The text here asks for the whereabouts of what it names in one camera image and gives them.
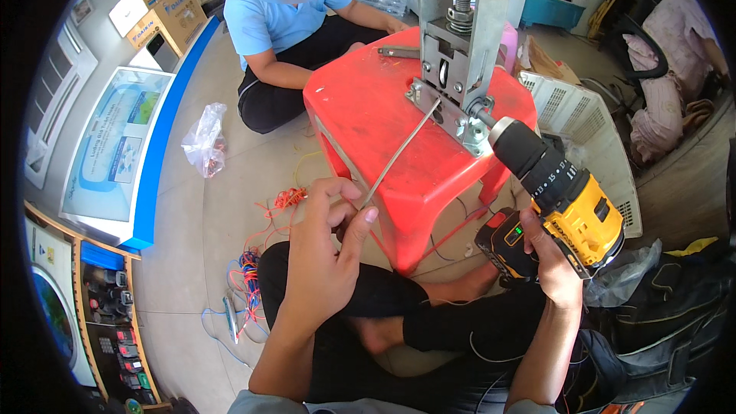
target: wooden shelf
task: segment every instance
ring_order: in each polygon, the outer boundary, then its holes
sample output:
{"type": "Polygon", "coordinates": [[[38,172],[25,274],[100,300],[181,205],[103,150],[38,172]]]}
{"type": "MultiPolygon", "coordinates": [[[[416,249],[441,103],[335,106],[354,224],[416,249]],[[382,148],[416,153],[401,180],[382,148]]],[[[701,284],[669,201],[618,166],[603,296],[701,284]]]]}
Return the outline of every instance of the wooden shelf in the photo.
{"type": "MultiPolygon", "coordinates": [[[[73,271],[72,271],[72,287],[74,289],[74,308],[77,311],[77,324],[79,325],[79,333],[82,336],[82,345],[85,349],[85,354],[87,356],[87,362],[90,365],[90,369],[92,371],[92,375],[94,376],[95,382],[97,383],[97,388],[99,392],[102,394],[102,398],[107,401],[110,398],[110,394],[107,392],[107,389],[105,387],[105,382],[103,382],[102,374],[100,372],[99,366],[97,364],[97,360],[95,359],[93,349],[91,346],[91,340],[90,340],[90,332],[87,328],[87,318],[90,315],[87,313],[87,300],[86,300],[86,294],[85,294],[85,285],[82,278],[82,274],[84,272],[83,266],[85,263],[82,261],[82,241],[91,243],[92,245],[96,245],[102,249],[105,249],[107,251],[117,253],[123,256],[124,260],[124,269],[125,273],[127,274],[128,279],[128,286],[127,289],[133,293],[133,298],[135,299],[135,291],[133,290],[133,261],[134,260],[141,260],[141,257],[138,254],[129,253],[127,251],[121,250],[119,248],[115,248],[113,246],[106,245],[104,243],[100,243],[97,240],[93,240],[91,238],[86,237],[85,235],[79,234],[78,232],[56,222],[55,220],[52,220],[51,218],[44,215],[42,212],[40,212],[37,208],[33,207],[31,204],[29,204],[27,201],[24,202],[26,211],[28,214],[33,215],[37,220],[41,221],[42,223],[48,224],[63,234],[66,234],[69,236],[72,241],[72,252],[73,252],[73,271]]],[[[146,359],[146,353],[143,350],[143,343],[141,342],[141,333],[140,329],[138,327],[138,316],[135,311],[135,304],[131,306],[131,311],[133,314],[133,318],[131,320],[131,327],[133,328],[133,332],[135,333],[135,336],[137,338],[136,347],[138,348],[138,358],[141,360],[141,364],[143,366],[143,372],[148,376],[149,383],[151,384],[151,392],[153,393],[153,397],[156,400],[156,405],[153,405],[152,407],[160,407],[161,406],[161,396],[158,393],[158,389],[156,388],[156,384],[153,380],[153,373],[151,372],[151,368],[148,365],[148,360],[146,359]]]]}

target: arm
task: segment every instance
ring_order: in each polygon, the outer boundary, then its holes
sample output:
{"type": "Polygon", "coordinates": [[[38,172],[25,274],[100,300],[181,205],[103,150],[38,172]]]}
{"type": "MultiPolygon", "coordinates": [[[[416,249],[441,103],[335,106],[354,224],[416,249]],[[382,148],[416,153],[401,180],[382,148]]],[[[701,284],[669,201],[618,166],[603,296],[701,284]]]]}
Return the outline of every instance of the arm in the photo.
{"type": "Polygon", "coordinates": [[[538,216],[525,209],[520,219],[526,234],[525,251],[531,253],[534,247],[539,256],[539,285],[547,295],[547,305],[511,382],[504,411],[523,399],[547,405],[557,400],[570,365],[583,303],[582,280],[544,232],[538,216]]]}
{"type": "Polygon", "coordinates": [[[378,209],[368,207],[356,215],[349,201],[330,207],[330,198],[336,195],[354,200],[361,191],[345,178],[316,180],[304,221],[291,230],[286,294],[250,377],[253,393],[304,401],[311,381],[314,333],[353,295],[363,242],[378,209]],[[337,230],[345,231],[340,251],[330,238],[337,230]]]}
{"type": "Polygon", "coordinates": [[[309,69],[276,61],[273,48],[255,55],[244,56],[244,58],[260,81],[274,87],[304,89],[312,76],[312,71],[309,69]]]}
{"type": "Polygon", "coordinates": [[[396,33],[409,29],[409,26],[383,13],[370,5],[360,3],[357,0],[351,0],[347,6],[338,8],[335,13],[345,18],[345,20],[361,25],[365,28],[380,29],[388,33],[396,33]]]}

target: pink plastic stool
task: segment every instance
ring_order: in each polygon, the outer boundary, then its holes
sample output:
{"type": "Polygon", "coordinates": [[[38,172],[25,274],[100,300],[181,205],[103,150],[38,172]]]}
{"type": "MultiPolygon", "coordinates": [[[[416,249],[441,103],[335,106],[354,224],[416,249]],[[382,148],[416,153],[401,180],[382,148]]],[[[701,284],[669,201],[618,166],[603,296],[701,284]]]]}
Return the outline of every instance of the pink plastic stool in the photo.
{"type": "Polygon", "coordinates": [[[516,48],[519,45],[519,35],[508,21],[503,24],[503,34],[501,35],[501,44],[506,47],[506,52],[498,48],[498,55],[503,58],[503,68],[507,73],[514,70],[514,62],[516,61],[516,48]]]}
{"type": "MultiPolygon", "coordinates": [[[[385,44],[417,46],[419,28],[331,61],[314,71],[304,88],[304,104],[333,174],[354,178],[366,189],[423,116],[404,97],[412,78],[421,73],[420,61],[378,54],[376,49],[385,44]]],[[[495,119],[509,115],[534,127],[537,110],[531,93],[500,67],[493,70],[488,93],[495,98],[495,119]]],[[[509,176],[495,155],[474,159],[428,121],[373,195],[381,211],[383,242],[378,245],[391,266],[410,274],[426,254],[437,216],[456,196],[480,180],[478,198],[489,204],[509,176]]]]}

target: cordless drill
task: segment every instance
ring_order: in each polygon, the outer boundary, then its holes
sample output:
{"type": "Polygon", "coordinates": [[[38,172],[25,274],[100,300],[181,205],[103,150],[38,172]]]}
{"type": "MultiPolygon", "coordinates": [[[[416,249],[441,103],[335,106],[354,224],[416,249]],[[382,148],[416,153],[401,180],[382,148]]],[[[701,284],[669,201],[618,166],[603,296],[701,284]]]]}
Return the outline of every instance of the cordless drill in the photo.
{"type": "MultiPolygon", "coordinates": [[[[496,157],[531,195],[531,207],[582,279],[611,262],[623,246],[623,218],[590,172],[577,169],[524,123],[510,117],[489,124],[496,157]]],[[[501,271],[501,286],[537,278],[536,253],[524,253],[519,211],[504,208],[483,225],[475,244],[501,271]]]]}

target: white plastic crate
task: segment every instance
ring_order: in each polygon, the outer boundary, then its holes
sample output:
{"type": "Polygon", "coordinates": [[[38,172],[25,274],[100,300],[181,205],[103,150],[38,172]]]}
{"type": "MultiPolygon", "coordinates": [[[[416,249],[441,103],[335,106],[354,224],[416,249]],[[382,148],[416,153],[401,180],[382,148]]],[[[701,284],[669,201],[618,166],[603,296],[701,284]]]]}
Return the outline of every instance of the white plastic crate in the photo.
{"type": "Polygon", "coordinates": [[[618,208],[626,238],[640,237],[642,219],[634,178],[601,96],[532,72],[521,71],[518,78],[534,98],[539,130],[563,138],[569,161],[587,168],[618,208]]]}

